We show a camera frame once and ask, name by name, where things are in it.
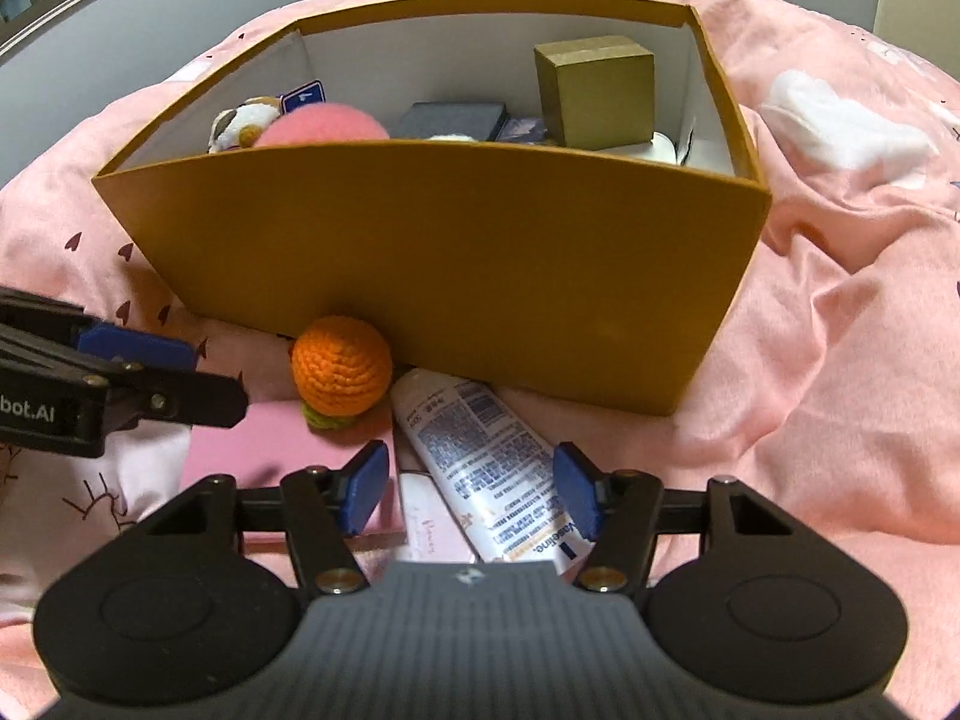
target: pink plush ball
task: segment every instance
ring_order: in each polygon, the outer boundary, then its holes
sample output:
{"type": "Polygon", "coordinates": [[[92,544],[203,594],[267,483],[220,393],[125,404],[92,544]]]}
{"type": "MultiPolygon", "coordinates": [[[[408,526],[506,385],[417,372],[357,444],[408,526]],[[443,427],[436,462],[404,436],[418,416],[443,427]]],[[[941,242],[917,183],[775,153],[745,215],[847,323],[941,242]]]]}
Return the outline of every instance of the pink plush ball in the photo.
{"type": "Polygon", "coordinates": [[[256,139],[256,146],[389,139],[380,122],[363,111],[342,103],[313,103],[277,119],[256,139]]]}

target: crocheted orange toy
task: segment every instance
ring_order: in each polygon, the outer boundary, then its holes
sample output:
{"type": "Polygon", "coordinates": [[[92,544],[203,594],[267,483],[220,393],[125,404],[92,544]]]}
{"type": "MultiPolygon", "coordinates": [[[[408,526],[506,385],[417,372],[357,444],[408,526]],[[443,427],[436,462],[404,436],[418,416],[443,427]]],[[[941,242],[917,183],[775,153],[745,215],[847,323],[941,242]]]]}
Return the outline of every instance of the crocheted orange toy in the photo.
{"type": "Polygon", "coordinates": [[[375,406],[389,389],[390,346],[366,322],[324,317],[296,339],[290,351],[296,391],[311,427],[346,427],[375,406]]]}

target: pink notebook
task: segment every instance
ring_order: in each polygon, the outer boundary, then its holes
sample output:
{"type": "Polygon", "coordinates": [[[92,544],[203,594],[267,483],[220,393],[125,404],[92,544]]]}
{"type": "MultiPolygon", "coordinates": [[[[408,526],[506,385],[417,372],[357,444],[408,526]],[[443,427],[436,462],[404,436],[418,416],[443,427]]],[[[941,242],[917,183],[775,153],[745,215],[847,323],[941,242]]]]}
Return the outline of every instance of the pink notebook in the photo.
{"type": "MultiPolygon", "coordinates": [[[[369,440],[379,439],[390,450],[390,478],[383,500],[374,510],[367,528],[358,538],[384,546],[402,541],[403,512],[397,488],[397,455],[390,403],[384,401],[342,430],[311,432],[298,400],[254,403],[238,425],[220,428],[195,427],[190,451],[181,475],[181,490],[213,473],[228,473],[240,488],[272,487],[286,474],[304,466],[342,469],[369,440]],[[400,536],[378,538],[378,536],[400,536]]],[[[249,533],[248,541],[276,541],[276,533],[249,533]]]]}

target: bed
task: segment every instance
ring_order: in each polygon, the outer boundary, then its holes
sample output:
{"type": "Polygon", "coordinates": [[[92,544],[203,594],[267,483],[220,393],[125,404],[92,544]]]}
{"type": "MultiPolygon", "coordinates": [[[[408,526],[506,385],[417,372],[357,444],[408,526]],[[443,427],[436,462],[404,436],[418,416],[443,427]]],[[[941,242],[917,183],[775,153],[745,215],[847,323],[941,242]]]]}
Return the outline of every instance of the bed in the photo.
{"type": "MultiPolygon", "coordinates": [[[[254,400],[295,396],[281,338],[192,316],[90,184],[198,79],[296,18],[262,15],[80,124],[0,191],[0,281],[200,348],[254,400]]],[[[774,194],[742,288],[672,418],[501,394],[551,442],[676,488],[732,473],[877,572],[910,637],[889,686],[918,720],[960,701],[960,84],[871,33],[779,0],[693,4],[774,194]]],[[[55,693],[32,607],[176,491],[189,432],[144,424],[90,461],[0,446],[0,714],[55,693]]],[[[664,539],[662,575],[695,554],[664,539]]]]}

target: white lotion tube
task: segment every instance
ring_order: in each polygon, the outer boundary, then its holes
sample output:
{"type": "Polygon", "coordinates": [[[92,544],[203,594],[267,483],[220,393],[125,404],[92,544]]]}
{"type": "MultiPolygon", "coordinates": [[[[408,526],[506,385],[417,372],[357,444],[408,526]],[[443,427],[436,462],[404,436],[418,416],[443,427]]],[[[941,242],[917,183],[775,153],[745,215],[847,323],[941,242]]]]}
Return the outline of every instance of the white lotion tube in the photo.
{"type": "Polygon", "coordinates": [[[481,560],[552,560],[563,573],[587,555],[553,484],[552,448],[488,386],[415,368],[390,398],[481,560]]]}

